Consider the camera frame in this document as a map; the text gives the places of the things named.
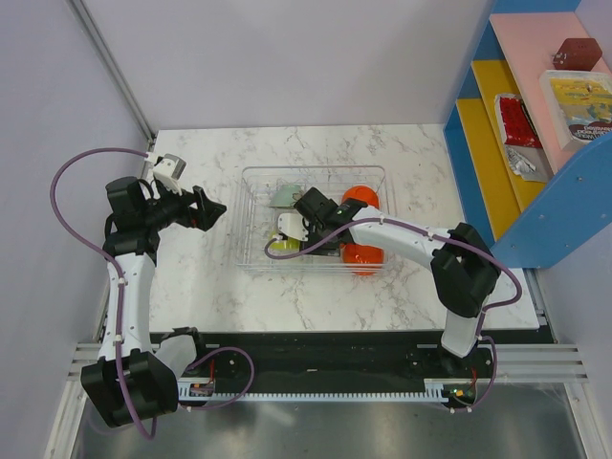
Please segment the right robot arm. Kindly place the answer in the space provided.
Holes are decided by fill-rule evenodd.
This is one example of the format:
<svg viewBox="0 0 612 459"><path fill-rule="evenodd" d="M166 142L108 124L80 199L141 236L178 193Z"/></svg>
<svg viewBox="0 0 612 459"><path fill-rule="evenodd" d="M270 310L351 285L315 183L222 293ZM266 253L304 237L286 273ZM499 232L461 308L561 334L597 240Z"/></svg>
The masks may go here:
<svg viewBox="0 0 612 459"><path fill-rule="evenodd" d="M501 274L474 227L409 224L359 199L338 204L315 187L296 201L295 210L319 236L381 249L429 269L438 300L447 310L439 367L452 377L471 367L482 310Z"/></svg>

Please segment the orange bowl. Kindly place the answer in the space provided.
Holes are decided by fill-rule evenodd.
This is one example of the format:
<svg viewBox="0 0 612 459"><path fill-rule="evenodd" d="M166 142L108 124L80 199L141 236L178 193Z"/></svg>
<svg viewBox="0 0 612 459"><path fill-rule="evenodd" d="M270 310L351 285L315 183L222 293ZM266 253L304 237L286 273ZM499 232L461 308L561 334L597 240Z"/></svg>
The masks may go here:
<svg viewBox="0 0 612 459"><path fill-rule="evenodd" d="M349 199L362 201L368 206L372 206L374 208L380 207L378 194L369 186L353 186L349 188L343 194L341 201L344 203Z"/></svg>
<svg viewBox="0 0 612 459"><path fill-rule="evenodd" d="M341 257L351 272L360 276L372 275L384 264L383 250L371 246L345 244Z"/></svg>

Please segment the pale green ceramic bowl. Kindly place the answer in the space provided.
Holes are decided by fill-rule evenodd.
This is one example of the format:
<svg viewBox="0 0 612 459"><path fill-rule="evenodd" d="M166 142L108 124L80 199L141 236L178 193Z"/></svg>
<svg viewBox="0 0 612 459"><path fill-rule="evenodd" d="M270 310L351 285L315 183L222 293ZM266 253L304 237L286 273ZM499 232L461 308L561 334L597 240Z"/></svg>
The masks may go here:
<svg viewBox="0 0 612 459"><path fill-rule="evenodd" d="M282 185L271 198L269 206L271 208L292 208L303 194L304 189L300 185Z"/></svg>

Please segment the yellow-green bowl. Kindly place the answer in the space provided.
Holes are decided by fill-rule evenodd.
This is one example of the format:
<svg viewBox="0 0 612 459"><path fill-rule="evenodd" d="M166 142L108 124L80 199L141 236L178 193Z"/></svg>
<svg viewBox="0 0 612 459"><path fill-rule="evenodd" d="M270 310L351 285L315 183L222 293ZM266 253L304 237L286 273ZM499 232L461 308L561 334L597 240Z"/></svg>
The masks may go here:
<svg viewBox="0 0 612 459"><path fill-rule="evenodd" d="M286 255L300 251L301 241L287 236L282 232L271 234L269 251L274 255Z"/></svg>

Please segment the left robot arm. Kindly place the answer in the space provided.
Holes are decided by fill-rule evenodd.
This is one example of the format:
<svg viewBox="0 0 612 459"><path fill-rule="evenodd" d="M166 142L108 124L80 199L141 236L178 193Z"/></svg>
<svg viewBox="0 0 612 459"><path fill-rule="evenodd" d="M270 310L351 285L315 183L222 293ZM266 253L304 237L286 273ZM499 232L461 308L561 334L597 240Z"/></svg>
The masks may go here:
<svg viewBox="0 0 612 459"><path fill-rule="evenodd" d="M135 424L176 411L178 380L186 372L207 371L209 352L193 327L166 334L160 347L150 339L150 292L157 268L160 233L177 224L210 230L226 213L204 190L174 192L155 180L150 186L136 177L119 178L106 186L112 212L107 220L103 250L111 286L109 330L95 363L82 368L80 381L102 420L111 428Z"/></svg>

